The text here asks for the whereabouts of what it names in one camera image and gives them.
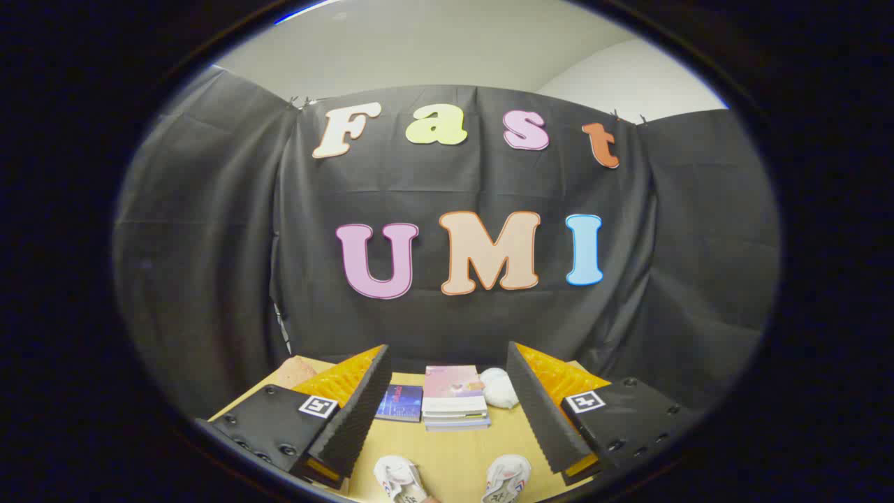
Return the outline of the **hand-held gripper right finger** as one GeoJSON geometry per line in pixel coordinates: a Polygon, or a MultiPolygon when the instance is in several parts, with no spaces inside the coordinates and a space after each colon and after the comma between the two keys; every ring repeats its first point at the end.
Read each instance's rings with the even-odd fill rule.
{"type": "Polygon", "coordinates": [[[696,415],[644,380],[614,382],[508,343],[506,372],[550,471],[605,483],[663,455],[696,415]]]}

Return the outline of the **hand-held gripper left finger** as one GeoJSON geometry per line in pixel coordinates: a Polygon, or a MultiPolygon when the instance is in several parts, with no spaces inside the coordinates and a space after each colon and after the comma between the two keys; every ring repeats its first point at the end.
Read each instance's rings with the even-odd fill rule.
{"type": "Polygon", "coordinates": [[[391,379],[381,344],[292,388],[266,384],[197,424],[263,465],[338,490],[353,474],[391,379]]]}

